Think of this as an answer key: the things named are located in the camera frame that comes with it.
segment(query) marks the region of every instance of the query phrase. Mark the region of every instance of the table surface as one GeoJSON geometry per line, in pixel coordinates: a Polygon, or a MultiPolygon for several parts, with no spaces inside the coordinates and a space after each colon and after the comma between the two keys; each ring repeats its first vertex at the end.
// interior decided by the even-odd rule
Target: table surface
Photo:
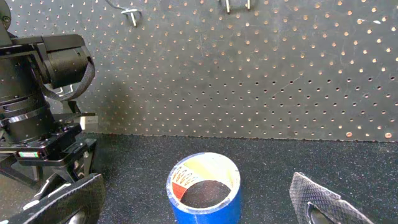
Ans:
{"type": "MultiPolygon", "coordinates": [[[[198,152],[232,159],[242,178],[241,223],[297,223],[294,172],[331,188],[376,223],[398,223],[398,145],[381,142],[82,134],[98,140],[95,172],[106,201],[98,223],[175,223],[165,191],[171,168],[198,152]]],[[[35,194],[0,176],[0,220],[35,194]]]]}

